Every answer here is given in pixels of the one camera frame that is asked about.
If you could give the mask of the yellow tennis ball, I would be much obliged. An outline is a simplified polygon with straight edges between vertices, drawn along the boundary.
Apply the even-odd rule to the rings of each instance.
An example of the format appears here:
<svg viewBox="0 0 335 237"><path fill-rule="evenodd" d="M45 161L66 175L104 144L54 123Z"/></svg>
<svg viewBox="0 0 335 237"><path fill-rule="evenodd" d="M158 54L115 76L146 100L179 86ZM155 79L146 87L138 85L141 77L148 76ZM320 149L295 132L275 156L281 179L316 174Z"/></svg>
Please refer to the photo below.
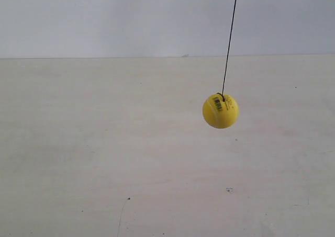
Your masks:
<svg viewBox="0 0 335 237"><path fill-rule="evenodd" d="M209 96L203 103L204 120L216 129L232 126L239 117L239 106L230 95L216 93Z"/></svg>

